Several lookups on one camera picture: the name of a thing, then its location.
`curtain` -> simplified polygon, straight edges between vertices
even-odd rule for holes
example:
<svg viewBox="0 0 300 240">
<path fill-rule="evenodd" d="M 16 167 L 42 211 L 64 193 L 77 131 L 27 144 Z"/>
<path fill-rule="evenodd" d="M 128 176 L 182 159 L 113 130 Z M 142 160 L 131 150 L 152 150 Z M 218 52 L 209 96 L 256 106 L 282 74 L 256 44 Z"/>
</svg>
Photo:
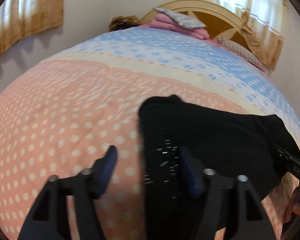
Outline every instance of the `curtain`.
<svg viewBox="0 0 300 240">
<path fill-rule="evenodd" d="M 63 0 L 5 0 L 0 6 L 0 55 L 16 42 L 63 24 Z"/>
<path fill-rule="evenodd" d="M 274 70 L 283 46 L 287 0 L 205 0 L 223 6 L 243 22 L 241 35 L 251 52 Z"/>
</svg>

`white wall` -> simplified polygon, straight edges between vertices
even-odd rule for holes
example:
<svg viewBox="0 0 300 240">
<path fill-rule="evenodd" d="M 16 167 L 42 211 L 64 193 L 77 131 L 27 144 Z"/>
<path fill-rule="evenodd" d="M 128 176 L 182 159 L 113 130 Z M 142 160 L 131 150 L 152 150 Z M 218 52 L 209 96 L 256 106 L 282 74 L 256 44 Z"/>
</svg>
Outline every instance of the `white wall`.
<svg viewBox="0 0 300 240">
<path fill-rule="evenodd" d="M 65 0 L 65 23 L 31 36 L 0 57 L 0 93 L 41 60 L 108 30 L 113 17 L 142 17 L 151 8 L 172 0 Z"/>
<path fill-rule="evenodd" d="M 271 80 L 300 118 L 300 16 L 290 4 L 284 44 Z"/>
<path fill-rule="evenodd" d="M 119 15 L 142 17 L 172 0 L 65 0 L 65 23 L 14 45 L 0 58 L 0 93 L 41 60 L 107 31 Z M 290 5 L 285 43 L 271 80 L 300 117 L 300 17 Z"/>
</svg>

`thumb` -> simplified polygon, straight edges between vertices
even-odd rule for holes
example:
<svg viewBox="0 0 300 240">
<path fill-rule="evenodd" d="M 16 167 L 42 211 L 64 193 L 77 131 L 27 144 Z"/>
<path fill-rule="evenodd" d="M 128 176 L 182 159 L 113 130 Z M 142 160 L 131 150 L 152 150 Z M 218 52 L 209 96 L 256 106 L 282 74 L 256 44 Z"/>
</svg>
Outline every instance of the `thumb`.
<svg viewBox="0 0 300 240">
<path fill-rule="evenodd" d="M 300 203 L 294 203 L 292 211 L 300 217 Z"/>
</svg>

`pillow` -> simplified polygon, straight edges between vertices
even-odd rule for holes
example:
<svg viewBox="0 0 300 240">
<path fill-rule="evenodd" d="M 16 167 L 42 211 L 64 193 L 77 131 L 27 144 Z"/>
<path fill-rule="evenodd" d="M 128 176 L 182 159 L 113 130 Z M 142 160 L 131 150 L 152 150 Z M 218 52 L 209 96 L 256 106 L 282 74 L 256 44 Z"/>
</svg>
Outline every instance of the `pillow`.
<svg viewBox="0 0 300 240">
<path fill-rule="evenodd" d="M 220 38 L 220 37 L 218 37 L 218 42 L 221 46 L 234 52 L 238 56 L 250 62 L 252 65 L 256 66 L 258 69 L 262 70 L 263 72 L 266 71 L 263 63 L 260 60 L 258 60 L 258 58 L 255 55 L 253 55 L 252 52 L 247 50 L 244 46 L 234 41 L 229 41 L 227 39 Z"/>
<path fill-rule="evenodd" d="M 199 20 L 192 18 L 188 15 L 184 15 L 182 13 L 177 13 L 164 8 L 154 8 L 156 12 L 163 13 L 169 16 L 172 20 L 174 20 L 179 26 L 186 29 L 193 28 L 204 28 L 206 25 Z"/>
</svg>

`pink blanket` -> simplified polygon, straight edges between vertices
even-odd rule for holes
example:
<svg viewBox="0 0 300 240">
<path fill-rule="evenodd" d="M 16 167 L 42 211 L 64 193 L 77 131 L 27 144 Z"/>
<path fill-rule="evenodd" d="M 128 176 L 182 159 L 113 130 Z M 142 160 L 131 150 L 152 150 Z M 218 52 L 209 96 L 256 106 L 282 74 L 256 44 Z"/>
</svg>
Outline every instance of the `pink blanket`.
<svg viewBox="0 0 300 240">
<path fill-rule="evenodd" d="M 156 28 L 186 34 L 199 40 L 208 40 L 209 33 L 204 28 L 185 29 L 174 22 L 169 16 L 159 13 L 150 23 L 141 25 L 144 28 Z"/>
</svg>

